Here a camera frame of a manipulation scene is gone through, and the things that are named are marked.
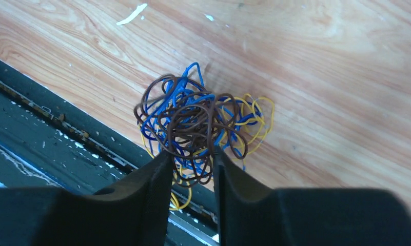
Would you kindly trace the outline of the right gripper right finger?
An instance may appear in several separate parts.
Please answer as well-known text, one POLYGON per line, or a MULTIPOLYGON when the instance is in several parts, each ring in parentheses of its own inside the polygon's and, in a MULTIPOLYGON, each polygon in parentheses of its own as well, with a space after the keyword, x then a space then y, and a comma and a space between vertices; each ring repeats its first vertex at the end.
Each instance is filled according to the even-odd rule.
POLYGON ((214 153, 220 245, 411 245, 411 214, 391 192, 272 189, 214 153))

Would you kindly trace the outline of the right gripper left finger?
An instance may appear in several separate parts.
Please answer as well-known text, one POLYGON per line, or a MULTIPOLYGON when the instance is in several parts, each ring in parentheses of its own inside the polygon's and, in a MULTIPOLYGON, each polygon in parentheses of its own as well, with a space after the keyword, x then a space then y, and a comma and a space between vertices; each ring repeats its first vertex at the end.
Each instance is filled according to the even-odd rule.
POLYGON ((92 195, 0 188, 0 245, 163 245, 172 174, 163 151, 92 195))

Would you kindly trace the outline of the cable ball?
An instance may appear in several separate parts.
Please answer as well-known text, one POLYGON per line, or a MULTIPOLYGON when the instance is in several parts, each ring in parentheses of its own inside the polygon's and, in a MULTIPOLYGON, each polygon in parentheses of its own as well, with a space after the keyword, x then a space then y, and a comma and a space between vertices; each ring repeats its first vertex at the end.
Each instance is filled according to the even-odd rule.
POLYGON ((172 164, 172 184, 186 189, 185 199, 170 195, 169 209, 192 202, 193 187, 213 181, 214 150, 243 161, 271 133, 275 103, 246 93, 233 96, 208 90, 202 77, 192 79, 192 63, 176 76, 164 74, 149 84, 133 109, 143 146, 155 158, 166 151, 172 164))

